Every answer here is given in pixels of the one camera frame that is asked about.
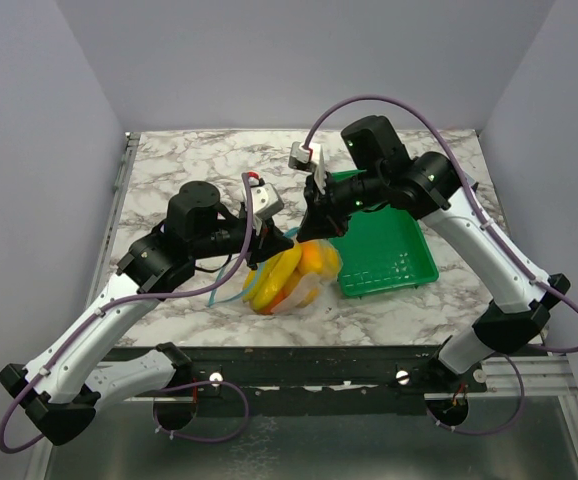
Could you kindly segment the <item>red yellow mango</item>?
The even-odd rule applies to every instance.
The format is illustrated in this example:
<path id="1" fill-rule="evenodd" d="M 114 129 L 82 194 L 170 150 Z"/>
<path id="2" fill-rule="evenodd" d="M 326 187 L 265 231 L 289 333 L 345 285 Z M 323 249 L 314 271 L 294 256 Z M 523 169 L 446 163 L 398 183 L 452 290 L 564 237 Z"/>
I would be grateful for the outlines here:
<path id="1" fill-rule="evenodd" d="M 301 243 L 302 256 L 298 271 L 306 275 L 315 273 L 321 277 L 335 278 L 341 270 L 342 261 L 338 251 L 325 240 Z"/>

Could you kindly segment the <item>yellow banana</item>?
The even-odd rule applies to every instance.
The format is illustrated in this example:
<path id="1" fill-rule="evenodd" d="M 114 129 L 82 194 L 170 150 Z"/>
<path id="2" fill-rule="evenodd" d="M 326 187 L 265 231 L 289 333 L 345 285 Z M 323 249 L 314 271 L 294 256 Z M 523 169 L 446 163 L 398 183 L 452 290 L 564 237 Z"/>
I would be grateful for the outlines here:
<path id="1" fill-rule="evenodd" d="M 282 292 L 283 286 L 297 268 L 301 256 L 301 247 L 294 244 L 291 249 L 272 258 L 272 266 L 265 268 L 265 275 L 254 288 L 253 297 L 249 300 L 250 307 L 255 312 L 259 313 L 279 292 Z"/>

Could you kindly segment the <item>clear zip top bag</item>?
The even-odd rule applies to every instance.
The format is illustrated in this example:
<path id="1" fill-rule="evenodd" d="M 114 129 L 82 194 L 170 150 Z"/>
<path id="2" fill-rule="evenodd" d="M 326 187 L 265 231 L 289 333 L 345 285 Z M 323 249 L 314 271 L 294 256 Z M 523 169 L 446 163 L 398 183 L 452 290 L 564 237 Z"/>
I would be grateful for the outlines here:
<path id="1" fill-rule="evenodd" d="M 207 305 L 234 303 L 259 315 L 279 315 L 312 304 L 343 266 L 338 250 L 327 240 L 297 243 L 263 262 L 246 276 L 234 275 L 223 289 L 210 293 Z"/>

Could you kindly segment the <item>green plastic bin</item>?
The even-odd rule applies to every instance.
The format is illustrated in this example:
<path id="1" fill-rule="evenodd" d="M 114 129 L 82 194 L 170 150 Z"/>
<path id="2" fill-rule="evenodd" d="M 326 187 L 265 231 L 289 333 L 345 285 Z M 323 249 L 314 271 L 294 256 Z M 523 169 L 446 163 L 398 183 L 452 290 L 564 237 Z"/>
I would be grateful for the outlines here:
<path id="1" fill-rule="evenodd" d="M 433 283 L 438 268 L 416 220 L 380 200 L 351 215 L 342 237 L 321 247 L 326 274 L 345 297 Z"/>

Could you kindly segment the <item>orange fruit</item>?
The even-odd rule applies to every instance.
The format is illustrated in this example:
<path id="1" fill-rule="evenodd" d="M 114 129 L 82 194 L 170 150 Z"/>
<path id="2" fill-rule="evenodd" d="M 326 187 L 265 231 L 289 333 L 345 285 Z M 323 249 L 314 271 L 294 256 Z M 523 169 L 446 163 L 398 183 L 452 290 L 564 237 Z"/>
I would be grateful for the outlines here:
<path id="1" fill-rule="evenodd" d="M 272 313 L 273 313 L 273 310 L 274 310 L 280 303 L 282 303 L 282 302 L 284 301 L 284 299 L 285 299 L 284 293 L 283 293 L 283 292 L 279 292 L 269 304 L 267 304 L 263 309 L 261 309 L 261 310 L 259 311 L 259 313 L 260 313 L 260 314 L 263 314 L 263 315 L 270 315 L 270 314 L 272 314 Z"/>

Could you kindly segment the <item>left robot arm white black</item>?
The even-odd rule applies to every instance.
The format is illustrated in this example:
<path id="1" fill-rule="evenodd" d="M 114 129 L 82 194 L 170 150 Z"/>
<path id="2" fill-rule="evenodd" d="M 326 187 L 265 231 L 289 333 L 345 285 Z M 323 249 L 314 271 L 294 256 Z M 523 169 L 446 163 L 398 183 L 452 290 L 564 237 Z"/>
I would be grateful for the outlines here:
<path id="1" fill-rule="evenodd" d="M 222 286 L 223 278 L 192 291 L 179 288 L 201 259 L 233 255 L 232 268 L 254 265 L 291 248 L 274 225 L 283 208 L 277 190 L 253 173 L 242 176 L 243 201 L 233 215 L 219 190 L 206 181 L 184 184 L 168 202 L 165 218 L 136 240 L 115 274 L 85 312 L 58 340 L 26 364 L 8 364 L 0 383 L 12 396 L 0 422 L 0 450 L 14 454 L 5 440 L 8 421 L 22 408 L 41 438 L 63 445 L 80 435 L 104 409 L 132 396 L 163 389 L 183 392 L 192 362 L 171 343 L 152 348 L 126 364 L 98 365 L 117 341 L 166 299 L 190 298 Z"/>

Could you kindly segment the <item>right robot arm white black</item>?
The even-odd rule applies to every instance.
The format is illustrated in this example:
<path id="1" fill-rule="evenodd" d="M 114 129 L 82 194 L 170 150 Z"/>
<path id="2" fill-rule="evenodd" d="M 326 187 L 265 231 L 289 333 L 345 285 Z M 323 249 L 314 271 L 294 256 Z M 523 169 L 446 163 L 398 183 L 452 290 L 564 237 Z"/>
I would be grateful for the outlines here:
<path id="1" fill-rule="evenodd" d="M 460 182 L 450 160 L 438 152 L 411 157 L 386 117 L 364 117 L 341 137 L 358 170 L 343 180 L 325 170 L 320 147 L 299 142 L 291 147 L 290 168 L 309 174 L 298 240 L 341 237 L 354 213 L 390 206 L 440 235 L 492 296 L 469 328 L 440 347 L 428 367 L 430 383 L 450 391 L 474 364 L 493 353 L 512 354 L 537 337 L 569 280 L 533 265 L 515 246 L 500 246 L 504 231 L 487 213 L 476 212 L 468 200 L 472 190 Z"/>

